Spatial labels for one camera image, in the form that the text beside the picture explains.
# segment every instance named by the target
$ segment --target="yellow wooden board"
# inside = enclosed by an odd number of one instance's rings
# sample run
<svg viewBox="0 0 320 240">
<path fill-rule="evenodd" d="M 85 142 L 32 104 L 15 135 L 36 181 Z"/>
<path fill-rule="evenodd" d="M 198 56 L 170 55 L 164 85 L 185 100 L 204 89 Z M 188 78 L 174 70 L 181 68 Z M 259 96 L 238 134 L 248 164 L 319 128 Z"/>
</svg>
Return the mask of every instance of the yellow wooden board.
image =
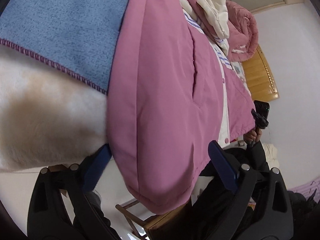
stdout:
<svg viewBox="0 0 320 240">
<path fill-rule="evenodd" d="M 242 66 L 253 100 L 269 102 L 279 98 L 276 82 L 260 46 L 251 59 L 242 62 Z"/>
</svg>

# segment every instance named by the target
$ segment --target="striped ribbed trim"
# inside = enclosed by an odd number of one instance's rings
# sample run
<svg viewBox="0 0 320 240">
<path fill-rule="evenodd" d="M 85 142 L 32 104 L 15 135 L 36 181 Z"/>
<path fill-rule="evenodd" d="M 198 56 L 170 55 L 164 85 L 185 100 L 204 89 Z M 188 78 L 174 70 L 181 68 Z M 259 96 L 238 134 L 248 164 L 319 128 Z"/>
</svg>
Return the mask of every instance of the striped ribbed trim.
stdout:
<svg viewBox="0 0 320 240">
<path fill-rule="evenodd" d="M 95 90 L 101 92 L 102 94 L 106 95 L 107 94 L 107 91 L 104 90 L 103 88 L 97 86 L 96 84 L 94 84 L 93 82 L 91 82 L 90 80 L 86 79 L 85 77 L 79 75 L 78 73 L 75 73 L 74 71 L 66 68 L 65 66 L 63 65 L 60 65 L 59 63 L 57 62 L 54 62 L 52 60 L 49 60 L 47 59 L 46 57 L 43 57 L 41 55 L 39 55 L 38 53 L 35 53 L 29 49 L 25 49 L 24 47 L 21 47 L 11 41 L 8 41 L 8 40 L 5 40 L 5 39 L 1 39 L 0 38 L 0 44 L 4 45 L 4 46 L 7 46 L 9 48 L 12 48 L 12 49 L 15 49 L 16 51 L 19 51 L 20 53 L 26 55 L 26 56 L 29 56 L 33 59 L 36 59 L 38 61 L 41 61 L 42 63 L 45 63 L 47 64 L 48 66 L 51 66 L 63 73 L 66 73 L 68 74 L 70 77 L 73 77 L 85 84 L 87 84 L 88 86 L 94 88 Z"/>
</svg>

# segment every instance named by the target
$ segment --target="jacket sleeve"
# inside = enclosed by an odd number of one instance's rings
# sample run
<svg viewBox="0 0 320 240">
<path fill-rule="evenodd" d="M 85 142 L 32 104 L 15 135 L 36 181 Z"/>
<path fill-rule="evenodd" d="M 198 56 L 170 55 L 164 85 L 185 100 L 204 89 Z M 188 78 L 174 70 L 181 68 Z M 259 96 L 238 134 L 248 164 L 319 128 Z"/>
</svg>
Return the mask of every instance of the jacket sleeve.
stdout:
<svg viewBox="0 0 320 240">
<path fill-rule="evenodd" d="M 262 143 L 259 141 L 257 142 L 252 148 L 247 147 L 245 151 L 245 155 L 249 160 L 250 165 L 257 171 L 270 171 L 267 160 L 266 154 L 262 147 Z"/>
</svg>

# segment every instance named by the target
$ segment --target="silver screw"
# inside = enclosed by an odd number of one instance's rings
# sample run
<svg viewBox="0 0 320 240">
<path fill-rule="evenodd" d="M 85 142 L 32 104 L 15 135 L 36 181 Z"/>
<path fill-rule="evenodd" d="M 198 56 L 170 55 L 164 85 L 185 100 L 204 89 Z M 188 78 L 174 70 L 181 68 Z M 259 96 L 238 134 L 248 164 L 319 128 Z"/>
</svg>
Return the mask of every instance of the silver screw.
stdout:
<svg viewBox="0 0 320 240">
<path fill-rule="evenodd" d="M 241 165 L 241 169 L 243 169 L 244 171 L 248 171 L 248 170 L 250 170 L 250 166 L 248 164 L 244 163 Z"/>
<path fill-rule="evenodd" d="M 272 172 L 275 174 L 279 174 L 280 170 L 278 168 L 272 168 Z"/>
<path fill-rule="evenodd" d="M 40 173 L 41 174 L 46 174 L 48 172 L 48 168 L 42 168 Z"/>
<path fill-rule="evenodd" d="M 76 171 L 77 169 L 79 168 L 79 165 L 78 164 L 72 164 L 71 166 L 70 166 L 70 170 L 72 170 L 72 171 Z"/>
</svg>

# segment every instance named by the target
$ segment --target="blue blanket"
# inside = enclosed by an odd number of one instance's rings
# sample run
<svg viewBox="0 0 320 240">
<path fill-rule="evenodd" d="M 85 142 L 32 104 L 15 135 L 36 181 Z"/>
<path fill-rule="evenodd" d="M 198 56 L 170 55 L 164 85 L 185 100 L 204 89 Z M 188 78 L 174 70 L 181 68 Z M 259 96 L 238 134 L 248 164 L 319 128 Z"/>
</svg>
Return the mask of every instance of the blue blanket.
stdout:
<svg viewBox="0 0 320 240">
<path fill-rule="evenodd" d="M 59 63 L 106 91 L 128 1 L 10 0 L 0 17 L 0 38 Z"/>
</svg>

